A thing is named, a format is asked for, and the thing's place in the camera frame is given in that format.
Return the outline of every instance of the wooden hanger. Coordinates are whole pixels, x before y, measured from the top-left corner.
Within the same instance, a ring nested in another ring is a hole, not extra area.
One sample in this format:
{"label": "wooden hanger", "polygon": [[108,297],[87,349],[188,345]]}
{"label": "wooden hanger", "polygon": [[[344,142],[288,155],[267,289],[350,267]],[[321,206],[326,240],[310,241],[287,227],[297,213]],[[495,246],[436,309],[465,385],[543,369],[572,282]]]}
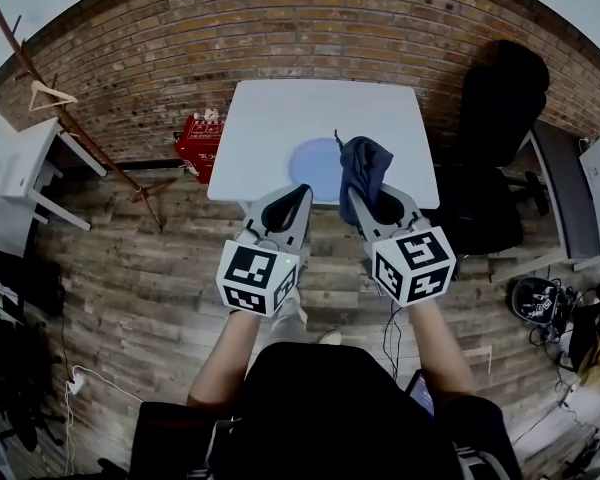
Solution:
{"label": "wooden hanger", "polygon": [[[35,101],[36,96],[38,95],[38,91],[46,92],[47,94],[51,94],[56,98],[60,98],[60,101],[57,101],[55,103],[49,103],[47,105],[40,105],[39,107],[33,108],[33,102]],[[70,94],[51,89],[50,87],[47,87],[38,80],[34,80],[33,82],[31,82],[31,101],[29,102],[29,112],[33,112],[34,110],[40,110],[43,108],[55,107],[57,105],[65,105],[67,103],[78,103],[78,100]]]}

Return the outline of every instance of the brick wall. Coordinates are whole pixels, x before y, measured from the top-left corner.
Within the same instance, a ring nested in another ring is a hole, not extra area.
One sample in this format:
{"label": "brick wall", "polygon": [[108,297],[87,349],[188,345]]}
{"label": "brick wall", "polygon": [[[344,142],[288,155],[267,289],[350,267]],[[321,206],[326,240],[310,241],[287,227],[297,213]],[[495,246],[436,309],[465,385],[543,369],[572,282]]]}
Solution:
{"label": "brick wall", "polygon": [[[226,110],[252,78],[332,78],[415,88],[430,140],[456,129],[463,77],[493,41],[538,52],[551,87],[542,118],[600,134],[600,51],[535,0],[83,0],[29,43],[35,65],[75,95],[68,108],[114,159],[171,158],[173,131]],[[26,77],[0,70],[0,112],[22,129]]]}

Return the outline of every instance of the forearm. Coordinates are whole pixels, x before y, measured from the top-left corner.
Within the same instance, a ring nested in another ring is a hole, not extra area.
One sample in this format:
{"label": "forearm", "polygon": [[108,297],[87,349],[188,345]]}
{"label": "forearm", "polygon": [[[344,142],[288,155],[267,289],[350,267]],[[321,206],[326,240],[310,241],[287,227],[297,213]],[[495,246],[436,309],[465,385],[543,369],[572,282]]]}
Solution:
{"label": "forearm", "polygon": [[438,304],[428,300],[409,307],[420,363],[434,400],[444,403],[458,394],[475,394],[471,368],[444,320]]}
{"label": "forearm", "polygon": [[244,381],[261,317],[244,311],[229,316],[209,358],[193,381],[187,405],[226,411]]}

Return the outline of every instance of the power outlet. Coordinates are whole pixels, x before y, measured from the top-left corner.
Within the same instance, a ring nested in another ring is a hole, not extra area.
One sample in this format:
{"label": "power outlet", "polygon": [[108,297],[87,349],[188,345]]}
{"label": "power outlet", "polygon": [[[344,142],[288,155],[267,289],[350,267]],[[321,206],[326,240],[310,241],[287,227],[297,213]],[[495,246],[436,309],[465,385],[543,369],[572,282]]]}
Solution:
{"label": "power outlet", "polygon": [[71,394],[75,396],[80,392],[82,386],[84,386],[84,376],[76,373],[73,377],[73,382],[69,383],[69,391],[71,391]]}

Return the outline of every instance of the chair backrest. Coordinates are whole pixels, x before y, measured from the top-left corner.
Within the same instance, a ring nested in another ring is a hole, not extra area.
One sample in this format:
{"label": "chair backrest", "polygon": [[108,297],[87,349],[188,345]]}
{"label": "chair backrest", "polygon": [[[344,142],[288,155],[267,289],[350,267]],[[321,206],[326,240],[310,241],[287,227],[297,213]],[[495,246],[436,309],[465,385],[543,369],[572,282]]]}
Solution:
{"label": "chair backrest", "polygon": [[462,87],[455,155],[465,164],[510,164],[546,104],[549,70],[531,50],[498,42],[492,66],[474,67]]}

